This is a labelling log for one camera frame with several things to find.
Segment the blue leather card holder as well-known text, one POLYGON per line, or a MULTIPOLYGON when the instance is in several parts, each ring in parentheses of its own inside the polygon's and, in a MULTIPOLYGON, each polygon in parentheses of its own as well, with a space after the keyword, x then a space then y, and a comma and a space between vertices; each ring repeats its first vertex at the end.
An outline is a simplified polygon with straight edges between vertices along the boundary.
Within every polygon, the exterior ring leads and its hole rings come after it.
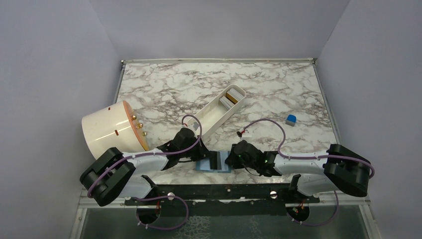
POLYGON ((220 151, 221 152, 221 162, 222 162, 222 169, 216 170, 216 153, 218 151, 212 151, 208 158, 199 160, 196 162, 195 170, 199 172, 207 172, 207 173, 230 173, 231 167, 225 163, 225 160, 229 156, 229 151, 220 151))

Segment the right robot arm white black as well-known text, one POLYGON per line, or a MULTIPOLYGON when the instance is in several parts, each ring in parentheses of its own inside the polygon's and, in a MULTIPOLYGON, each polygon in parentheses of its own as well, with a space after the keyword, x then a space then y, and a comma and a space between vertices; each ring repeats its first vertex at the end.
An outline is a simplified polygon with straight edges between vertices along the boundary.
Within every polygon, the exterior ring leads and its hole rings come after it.
POLYGON ((250 168, 265 177, 293 174, 288 198, 295 203, 306 196, 341 191, 354 197, 366 197, 374 168, 369 160, 340 144, 326 151, 284 154, 261 151, 245 140, 232 146, 225 163, 233 169, 250 168))

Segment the white oblong plastic tray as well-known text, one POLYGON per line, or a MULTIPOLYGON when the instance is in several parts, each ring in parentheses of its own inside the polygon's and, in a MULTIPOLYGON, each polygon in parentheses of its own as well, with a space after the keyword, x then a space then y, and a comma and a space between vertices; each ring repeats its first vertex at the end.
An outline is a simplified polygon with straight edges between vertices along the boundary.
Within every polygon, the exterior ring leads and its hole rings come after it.
POLYGON ((233 114, 235 114, 242 106, 246 99, 246 91, 240 88, 237 85, 229 85, 221 93, 219 93, 213 100, 211 100, 206 106, 204 106, 200 111, 195 114, 195 117, 198 119, 190 119, 188 121, 188 127, 193 122, 199 122, 202 125, 202 136, 203 140, 207 139, 212 135, 226 120, 228 120, 233 114), (221 104, 219 98, 230 88, 236 88, 244 94, 243 100, 231 109, 227 109, 224 105, 221 104))

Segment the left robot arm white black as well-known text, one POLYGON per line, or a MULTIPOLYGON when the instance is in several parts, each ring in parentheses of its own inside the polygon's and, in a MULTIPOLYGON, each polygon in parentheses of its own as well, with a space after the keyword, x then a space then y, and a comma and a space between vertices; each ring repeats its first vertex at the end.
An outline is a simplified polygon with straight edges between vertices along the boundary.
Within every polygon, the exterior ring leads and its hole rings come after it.
POLYGON ((144 173, 167 170, 183 158, 198 161, 210 154, 200 136, 182 128, 173 140, 150 151, 128 153, 109 148, 81 174, 79 181, 87 189, 87 196, 101 207, 125 197, 136 197, 148 205, 156 200, 157 192, 144 173), (129 181, 134 175, 141 175, 139 182, 129 181))

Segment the black credit card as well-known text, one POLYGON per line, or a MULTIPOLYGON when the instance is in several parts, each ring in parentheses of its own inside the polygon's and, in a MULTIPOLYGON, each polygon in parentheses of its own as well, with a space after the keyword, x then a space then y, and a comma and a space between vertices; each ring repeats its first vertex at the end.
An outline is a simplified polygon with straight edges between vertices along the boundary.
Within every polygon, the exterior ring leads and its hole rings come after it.
POLYGON ((221 170, 222 169, 222 162, 221 162, 221 152, 217 152, 216 153, 216 170, 221 170))

